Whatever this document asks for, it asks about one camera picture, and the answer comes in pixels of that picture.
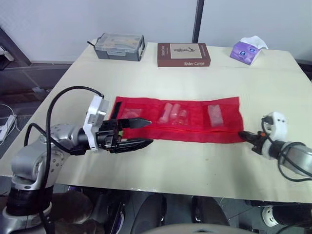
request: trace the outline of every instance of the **book cover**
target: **book cover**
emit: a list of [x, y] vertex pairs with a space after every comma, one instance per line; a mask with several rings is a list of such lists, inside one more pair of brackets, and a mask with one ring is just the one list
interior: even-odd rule
[[210, 56], [205, 43], [158, 43], [158, 67], [208, 67]]

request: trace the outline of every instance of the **table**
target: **table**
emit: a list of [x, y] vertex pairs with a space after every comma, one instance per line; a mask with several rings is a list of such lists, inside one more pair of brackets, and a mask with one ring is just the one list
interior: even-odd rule
[[[74, 85], [95, 88], [110, 101], [116, 96], [176, 100], [240, 97], [245, 130], [260, 130], [261, 118], [272, 111], [288, 120], [286, 140], [312, 147], [312, 84], [289, 52], [263, 50], [252, 66], [229, 57], [231, 48], [208, 47], [210, 67], [158, 68], [156, 43], [148, 43], [141, 62], [100, 60], [88, 46], [68, 69], [30, 122], [45, 126], [48, 104]], [[71, 91], [55, 105], [52, 125], [83, 125], [93, 94]], [[0, 160], [0, 174], [11, 176], [10, 160], [23, 146], [25, 129]], [[33, 131], [30, 142], [38, 137]], [[212, 144], [155, 140], [135, 152], [70, 156], [57, 183], [206, 195], [281, 202], [312, 202], [312, 182], [284, 179], [276, 160], [251, 151], [248, 143]], [[294, 173], [285, 169], [291, 176]]]

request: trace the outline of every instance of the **gray plastic box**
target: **gray plastic box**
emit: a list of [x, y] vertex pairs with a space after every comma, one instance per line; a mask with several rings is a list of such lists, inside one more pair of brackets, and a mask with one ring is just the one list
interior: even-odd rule
[[140, 61], [145, 49], [143, 35], [103, 33], [94, 50], [99, 59]]

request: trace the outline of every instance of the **black cable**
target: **black cable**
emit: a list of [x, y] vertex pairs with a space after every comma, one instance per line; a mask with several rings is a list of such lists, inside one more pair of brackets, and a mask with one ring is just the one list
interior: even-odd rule
[[[28, 145], [28, 139], [29, 139], [29, 135], [31, 132], [32, 127], [36, 128], [42, 135], [44, 135], [45, 137], [47, 136], [45, 131], [40, 128], [37, 124], [35, 123], [31, 123], [28, 125], [28, 128], [26, 130], [26, 135], [25, 135], [25, 139], [24, 139], [24, 146]], [[62, 146], [61, 144], [59, 144], [56, 140], [54, 140], [53, 138], [51, 139], [52, 143], [55, 144], [57, 147], [59, 147], [61, 150], [70, 153], [70, 150], [65, 148], [64, 146]]]
[[43, 210], [43, 197], [44, 197], [44, 189], [45, 186], [47, 184], [47, 180], [48, 180], [48, 176], [49, 176], [49, 171], [50, 171], [50, 161], [51, 161], [51, 142], [52, 142], [52, 137], [51, 137], [51, 114], [52, 114], [52, 110], [53, 107], [56, 103], [56, 101], [66, 92], [70, 91], [70, 90], [74, 90], [74, 89], [84, 89], [84, 90], [89, 90], [91, 92], [96, 93], [97, 95], [99, 95], [100, 97], [104, 98], [104, 95], [101, 94], [99, 91], [89, 88], [89, 87], [85, 87], [85, 86], [72, 86], [69, 88], [66, 88], [64, 90], [62, 90], [61, 92], [59, 92], [51, 101], [48, 111], [47, 111], [47, 117], [46, 117], [46, 124], [45, 124], [45, 131], [46, 131], [46, 146], [47, 146], [47, 150], [46, 150], [46, 164], [45, 164], [45, 171], [44, 171], [44, 175], [43, 175], [43, 180], [41, 181], [41, 185], [40, 185], [40, 190], [39, 190], [39, 204], [42, 204], [42, 210], [39, 212], [40, 215], [40, 219], [44, 225], [45, 231], [47, 232], [47, 234], [50, 233], [50, 229], [45, 226], [45, 224], [48, 223], [47, 218], [45, 217]]
[[[275, 144], [275, 142], [271, 139], [271, 137], [269, 136], [269, 134], [267, 133], [267, 131], [265, 130], [264, 122], [265, 122], [265, 120], [262, 119], [262, 120], [261, 120], [261, 127], [262, 127], [263, 132], [265, 133], [267, 139], [271, 142], [271, 144], [272, 144], [276, 149], [279, 149], [279, 148], [277, 147], [277, 145]], [[280, 164], [280, 159], [281, 159], [281, 157], [284, 157], [285, 160], [287, 160], [287, 161], [288, 161], [293, 167], [295, 167], [297, 170], [299, 170], [300, 172], [305, 173], [306, 175], [312, 177], [312, 174], [311, 174], [311, 173], [309, 173], [309, 172], [305, 171], [304, 169], [302, 169], [301, 167], [299, 167], [297, 164], [295, 164], [293, 161], [291, 161], [291, 160], [287, 157], [287, 155], [285, 154], [286, 150], [288, 150], [290, 147], [292, 147], [292, 146], [294, 146], [294, 145], [305, 145], [305, 144], [303, 144], [303, 143], [301, 143], [301, 142], [292, 142], [292, 143], [288, 144], [288, 145], [279, 153], [279, 155], [278, 155], [278, 159], [277, 159], [277, 167], [278, 167], [278, 170], [279, 170], [279, 172], [282, 174], [282, 176], [283, 176], [284, 178], [286, 178], [286, 179], [288, 179], [288, 180], [290, 180], [290, 181], [292, 181], [292, 182], [311, 181], [312, 179], [310, 179], [310, 178], [292, 179], [292, 178], [286, 176], [286, 175], [283, 173], [282, 169], [281, 169], [281, 166], [280, 166], [280, 165], [281, 165], [281, 164]]]
[[299, 223], [294, 223], [294, 224], [291, 224], [291, 225], [288, 225], [286, 227], [281, 228], [280, 230], [278, 230], [278, 232], [276, 234], [281, 234], [283, 231], [285, 231], [291, 227], [296, 227], [296, 226], [300, 226], [300, 225], [307, 225], [307, 224], [311, 224], [311, 223], [312, 223], [311, 220], [299, 222]]

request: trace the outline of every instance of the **purple tissue box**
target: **purple tissue box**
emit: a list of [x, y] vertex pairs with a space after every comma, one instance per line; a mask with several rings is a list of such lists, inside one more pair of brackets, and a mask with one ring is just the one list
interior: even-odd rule
[[251, 65], [257, 58], [260, 50], [261, 49], [258, 49], [253, 45], [238, 42], [233, 46], [230, 57], [245, 64]]

